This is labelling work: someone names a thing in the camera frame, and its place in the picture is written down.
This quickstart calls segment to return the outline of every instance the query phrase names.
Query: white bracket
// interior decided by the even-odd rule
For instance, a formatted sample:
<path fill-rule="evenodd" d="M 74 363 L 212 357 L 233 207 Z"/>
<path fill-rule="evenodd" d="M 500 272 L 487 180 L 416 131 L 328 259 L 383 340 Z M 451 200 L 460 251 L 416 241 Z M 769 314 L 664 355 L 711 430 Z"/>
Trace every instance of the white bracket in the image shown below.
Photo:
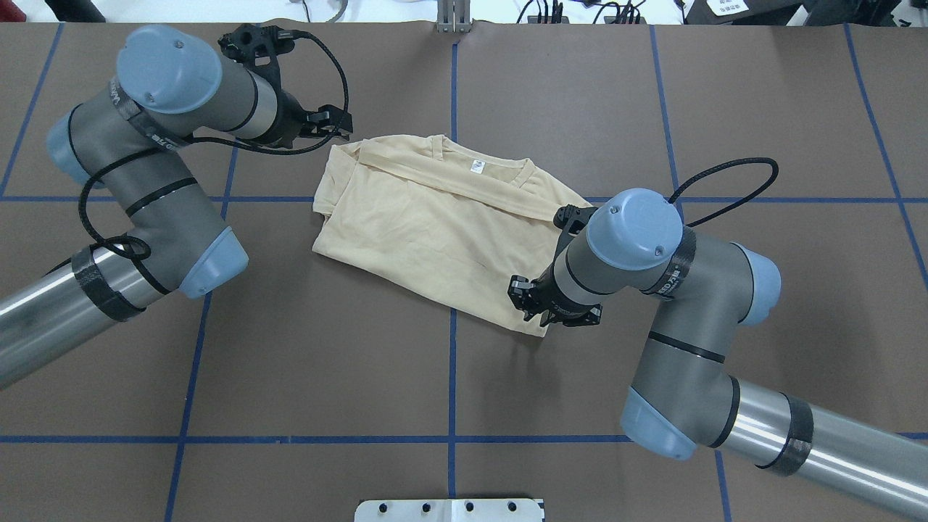
<path fill-rule="evenodd" d="M 535 499 L 365 501 L 354 522 L 544 522 L 545 502 Z"/>
<path fill-rule="evenodd" d="M 470 0 L 438 0 L 439 33 L 470 32 Z"/>

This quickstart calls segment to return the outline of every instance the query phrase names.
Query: light blue joint cap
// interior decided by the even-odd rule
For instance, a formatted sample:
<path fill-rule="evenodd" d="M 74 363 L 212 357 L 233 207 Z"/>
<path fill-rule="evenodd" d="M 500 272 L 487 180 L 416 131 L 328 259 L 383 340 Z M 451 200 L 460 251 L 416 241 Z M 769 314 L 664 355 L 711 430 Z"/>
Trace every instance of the light blue joint cap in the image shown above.
<path fill-rule="evenodd" d="M 623 190 L 602 205 L 586 225 L 586 240 L 603 263 L 647 270 L 670 259 L 683 237 L 674 205 L 648 189 Z"/>
<path fill-rule="evenodd" d="M 180 283 L 180 291 L 196 299 L 236 277 L 248 265 L 248 255 L 235 232 L 226 227 Z"/>
<path fill-rule="evenodd" d="M 696 443 L 670 424 L 631 386 L 619 424 L 628 438 L 658 455 L 686 461 L 696 451 Z"/>
<path fill-rule="evenodd" d="M 219 55 L 196 36 L 167 25 L 132 31 L 116 58 L 125 92 L 155 112 L 190 112 L 210 100 L 223 80 Z"/>
<path fill-rule="evenodd" d="M 751 300 L 751 309 L 744 316 L 741 324 L 758 324 L 763 322 L 770 313 L 770 309 L 780 300 L 780 269 L 777 265 L 760 254 L 751 252 L 743 245 L 732 243 L 744 252 L 751 266 L 751 275 L 754 279 L 754 298 Z"/>
<path fill-rule="evenodd" d="M 45 148 L 48 150 L 48 155 L 51 156 L 55 166 L 61 169 L 61 172 L 70 176 L 78 185 L 83 186 L 90 179 L 90 175 L 81 166 L 81 162 L 77 161 L 77 156 L 74 155 L 74 147 L 71 146 L 69 125 L 72 113 L 74 113 L 74 110 L 65 114 L 48 131 L 48 135 L 45 136 Z M 102 188 L 102 183 L 94 183 L 94 189 Z"/>

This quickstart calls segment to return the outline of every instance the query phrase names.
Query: red object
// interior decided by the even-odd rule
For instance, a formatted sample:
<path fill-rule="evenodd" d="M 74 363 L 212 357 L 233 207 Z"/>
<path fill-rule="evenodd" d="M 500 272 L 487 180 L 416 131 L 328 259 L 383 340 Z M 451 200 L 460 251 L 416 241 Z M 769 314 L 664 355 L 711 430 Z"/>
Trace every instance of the red object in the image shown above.
<path fill-rule="evenodd" d="M 26 21 L 26 13 L 13 0 L 0 0 L 0 21 Z"/>

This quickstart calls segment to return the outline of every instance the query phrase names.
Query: brown table surface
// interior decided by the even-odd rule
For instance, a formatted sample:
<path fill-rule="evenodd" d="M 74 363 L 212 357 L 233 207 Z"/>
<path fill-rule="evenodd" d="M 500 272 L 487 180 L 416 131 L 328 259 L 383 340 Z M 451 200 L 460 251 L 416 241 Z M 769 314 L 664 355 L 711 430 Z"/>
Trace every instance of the brown table surface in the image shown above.
<path fill-rule="evenodd" d="M 45 133 L 105 85 L 134 27 L 0 24 L 0 294 L 89 243 L 79 188 Z M 233 26 L 179 28 L 212 42 Z M 783 277 L 780 304 L 739 331 L 728 370 L 928 438 L 927 31 L 310 29 L 348 74 L 354 139 L 447 134 L 530 157 L 592 202 L 775 158 L 780 180 L 763 197 L 702 226 Z M 304 106 L 340 103 L 311 44 L 281 63 Z M 629 443 L 618 421 L 653 300 L 622 293 L 596 328 L 512 333 L 312 254 L 327 150 L 182 154 L 251 264 L 0 394 L 0 518 L 335 521 L 362 499 L 521 494 L 555 522 L 892 519 L 733 456 L 700 449 L 679 463 Z M 713 176 L 684 211 L 704 215 L 763 176 Z M 107 233 L 128 228 L 105 195 L 90 212 Z"/>

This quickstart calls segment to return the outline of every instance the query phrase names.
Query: folded shirt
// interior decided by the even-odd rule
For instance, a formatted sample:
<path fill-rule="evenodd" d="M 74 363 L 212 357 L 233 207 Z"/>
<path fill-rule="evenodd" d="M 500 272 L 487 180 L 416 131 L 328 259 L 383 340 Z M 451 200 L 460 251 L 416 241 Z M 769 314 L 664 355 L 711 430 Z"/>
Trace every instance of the folded shirt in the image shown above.
<path fill-rule="evenodd" d="M 313 210 L 313 252 L 504 328 L 544 336 L 507 295 L 513 274 L 551 263 L 563 205 L 590 206 L 531 160 L 445 136 L 386 136 L 331 148 Z"/>

